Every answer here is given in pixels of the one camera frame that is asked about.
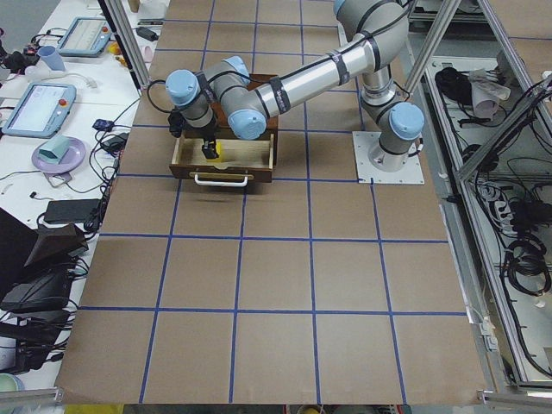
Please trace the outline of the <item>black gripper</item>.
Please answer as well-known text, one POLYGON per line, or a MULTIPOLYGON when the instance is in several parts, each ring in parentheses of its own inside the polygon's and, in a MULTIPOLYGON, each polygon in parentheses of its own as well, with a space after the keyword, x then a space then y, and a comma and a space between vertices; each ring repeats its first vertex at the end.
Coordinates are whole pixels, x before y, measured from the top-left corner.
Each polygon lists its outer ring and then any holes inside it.
POLYGON ((204 140, 202 153, 207 160, 213 160, 219 157, 217 142, 216 142, 216 117, 213 116, 203 127, 198 128, 199 134, 204 140))

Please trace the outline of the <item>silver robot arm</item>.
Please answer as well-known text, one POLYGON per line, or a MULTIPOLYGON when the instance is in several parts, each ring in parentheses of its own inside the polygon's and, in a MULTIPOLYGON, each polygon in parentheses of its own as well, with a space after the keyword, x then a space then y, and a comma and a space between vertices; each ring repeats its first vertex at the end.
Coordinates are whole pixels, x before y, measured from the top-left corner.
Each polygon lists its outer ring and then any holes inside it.
POLYGON ((165 81, 174 105, 170 133, 179 137, 185 129, 197 131, 204 139, 204 155, 216 158, 213 103, 221 105, 234 135, 251 141, 265 132, 270 118, 361 76, 362 108, 381 130, 369 160, 381 171, 399 171, 424 126, 423 112, 398 98, 390 67, 405 44, 410 9, 403 1, 336 1, 334 13, 347 44, 253 90, 247 88, 251 79, 238 56, 200 72, 172 72, 165 81))

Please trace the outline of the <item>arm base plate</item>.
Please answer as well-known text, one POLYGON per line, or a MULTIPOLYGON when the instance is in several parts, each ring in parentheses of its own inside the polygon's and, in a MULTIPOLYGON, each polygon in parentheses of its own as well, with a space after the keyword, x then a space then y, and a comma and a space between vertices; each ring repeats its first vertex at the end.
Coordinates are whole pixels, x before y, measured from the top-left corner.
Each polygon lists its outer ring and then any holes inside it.
POLYGON ((362 184, 423 185, 424 178, 415 145, 402 155, 386 153, 380 146, 380 132, 354 131, 354 157, 358 181, 362 184))

